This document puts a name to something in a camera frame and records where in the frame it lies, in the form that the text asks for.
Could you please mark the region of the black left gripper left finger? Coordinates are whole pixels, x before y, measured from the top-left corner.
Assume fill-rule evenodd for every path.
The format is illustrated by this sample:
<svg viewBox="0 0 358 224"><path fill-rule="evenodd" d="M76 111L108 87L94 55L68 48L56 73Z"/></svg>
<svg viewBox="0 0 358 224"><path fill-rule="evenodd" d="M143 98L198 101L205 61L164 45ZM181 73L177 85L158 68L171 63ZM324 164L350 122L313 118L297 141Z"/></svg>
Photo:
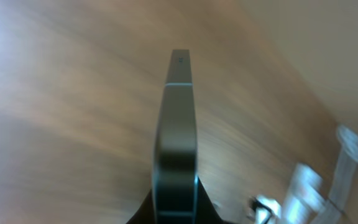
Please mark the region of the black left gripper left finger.
<svg viewBox="0 0 358 224"><path fill-rule="evenodd" d="M154 224L154 203L151 190L126 224Z"/></svg>

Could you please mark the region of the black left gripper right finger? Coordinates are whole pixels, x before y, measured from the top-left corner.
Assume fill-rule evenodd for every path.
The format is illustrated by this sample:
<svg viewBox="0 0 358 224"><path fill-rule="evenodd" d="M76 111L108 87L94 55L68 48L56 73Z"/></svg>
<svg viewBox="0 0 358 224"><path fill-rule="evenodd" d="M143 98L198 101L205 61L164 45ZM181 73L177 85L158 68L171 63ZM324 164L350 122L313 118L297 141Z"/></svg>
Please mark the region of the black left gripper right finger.
<svg viewBox="0 0 358 224"><path fill-rule="evenodd" d="M224 224L208 197L201 180L198 179L196 224Z"/></svg>

